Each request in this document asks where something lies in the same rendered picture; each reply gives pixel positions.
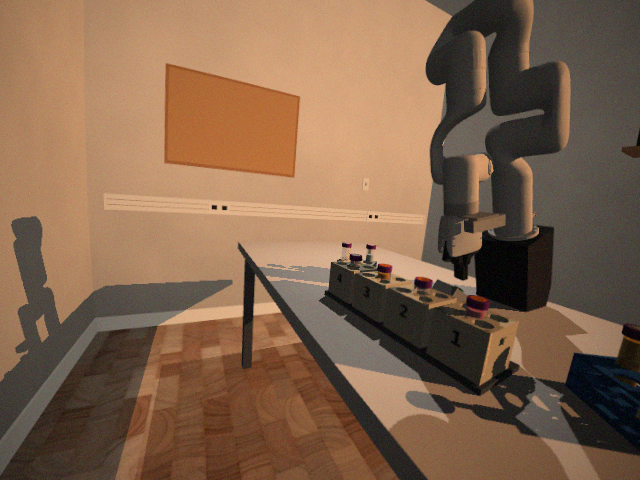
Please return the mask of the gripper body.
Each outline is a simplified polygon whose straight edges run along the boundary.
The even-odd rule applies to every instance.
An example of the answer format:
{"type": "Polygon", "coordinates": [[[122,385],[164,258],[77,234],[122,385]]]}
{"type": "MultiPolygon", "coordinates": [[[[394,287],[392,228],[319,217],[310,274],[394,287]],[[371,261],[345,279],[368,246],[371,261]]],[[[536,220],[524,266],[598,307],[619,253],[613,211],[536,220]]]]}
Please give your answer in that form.
{"type": "Polygon", "coordinates": [[[462,256],[481,248],[482,232],[474,234],[464,232],[464,220],[467,219],[445,214],[441,216],[438,232],[439,253],[443,253],[444,245],[446,245],[450,257],[462,256]]]}

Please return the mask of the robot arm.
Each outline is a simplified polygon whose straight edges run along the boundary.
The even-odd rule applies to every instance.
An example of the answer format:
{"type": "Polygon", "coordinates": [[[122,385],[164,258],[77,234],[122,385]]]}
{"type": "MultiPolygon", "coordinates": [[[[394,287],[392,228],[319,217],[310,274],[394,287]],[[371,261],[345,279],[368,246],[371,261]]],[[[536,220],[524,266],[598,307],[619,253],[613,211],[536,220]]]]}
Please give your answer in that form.
{"type": "Polygon", "coordinates": [[[562,61],[529,68],[533,14],[533,0],[474,0],[449,20],[426,62],[430,83],[446,84],[446,114],[430,145],[431,176],[443,185],[444,214],[468,219],[464,232],[488,230],[491,238],[502,241],[539,234],[537,226],[531,227],[536,217],[532,170],[521,157],[559,152],[569,138],[569,69],[562,61]],[[488,55],[493,114],[536,109],[544,114],[493,126],[485,137],[487,152],[443,156],[448,133],[486,105],[484,38],[494,32],[488,55]],[[478,212],[479,183],[490,176],[493,213],[478,212]]]}

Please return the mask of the blue tube rack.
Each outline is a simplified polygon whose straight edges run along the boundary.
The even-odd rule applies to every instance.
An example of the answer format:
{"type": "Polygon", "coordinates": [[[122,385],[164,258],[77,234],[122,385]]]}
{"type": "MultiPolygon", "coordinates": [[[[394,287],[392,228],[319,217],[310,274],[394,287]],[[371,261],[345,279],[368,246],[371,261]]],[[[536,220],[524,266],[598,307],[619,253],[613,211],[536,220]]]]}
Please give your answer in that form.
{"type": "Polygon", "coordinates": [[[622,376],[640,385],[640,372],[623,368],[615,361],[616,357],[576,353],[565,386],[640,451],[640,420],[636,418],[640,386],[633,387],[613,377],[622,376]]]}

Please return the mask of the tan bucket adapter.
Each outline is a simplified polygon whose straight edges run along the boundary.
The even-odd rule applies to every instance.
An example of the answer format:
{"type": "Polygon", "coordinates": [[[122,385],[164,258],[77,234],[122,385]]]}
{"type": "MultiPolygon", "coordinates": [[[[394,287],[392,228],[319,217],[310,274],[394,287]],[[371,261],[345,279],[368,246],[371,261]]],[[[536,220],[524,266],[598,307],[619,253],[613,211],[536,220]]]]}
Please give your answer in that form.
{"type": "Polygon", "coordinates": [[[508,369],[519,321],[490,310],[473,318],[465,307],[433,309],[426,353],[480,386],[508,369]]]}
{"type": "Polygon", "coordinates": [[[352,303],[355,273],[377,271],[377,267],[361,262],[360,267],[350,261],[331,262],[328,291],[348,304],[352,303]]]}
{"type": "Polygon", "coordinates": [[[383,326],[421,349],[427,346],[433,309],[456,301],[432,288],[427,296],[416,294],[414,284],[389,287],[383,326]]]}
{"type": "Polygon", "coordinates": [[[413,281],[392,273],[390,279],[377,275],[378,271],[355,273],[352,306],[380,323],[384,321],[388,288],[413,284],[413,281]]]}

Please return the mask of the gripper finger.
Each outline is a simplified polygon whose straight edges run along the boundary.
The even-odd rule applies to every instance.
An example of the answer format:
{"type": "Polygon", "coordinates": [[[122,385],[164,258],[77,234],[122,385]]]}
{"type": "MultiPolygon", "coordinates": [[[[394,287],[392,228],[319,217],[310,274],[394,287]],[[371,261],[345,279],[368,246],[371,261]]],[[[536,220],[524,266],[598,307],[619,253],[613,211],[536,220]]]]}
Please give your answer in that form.
{"type": "Polygon", "coordinates": [[[465,280],[468,279],[468,265],[470,264],[471,258],[473,257],[473,255],[477,254],[479,252],[479,250],[473,252],[473,253],[468,253],[466,255],[462,255],[463,257],[463,266],[465,266],[465,280]]]}
{"type": "Polygon", "coordinates": [[[454,277],[458,278],[462,281],[465,280],[465,266],[463,266],[463,257],[458,256],[451,258],[449,256],[449,252],[447,251],[446,245],[444,245],[444,251],[442,260],[445,262],[452,262],[454,264],[454,277]]]}

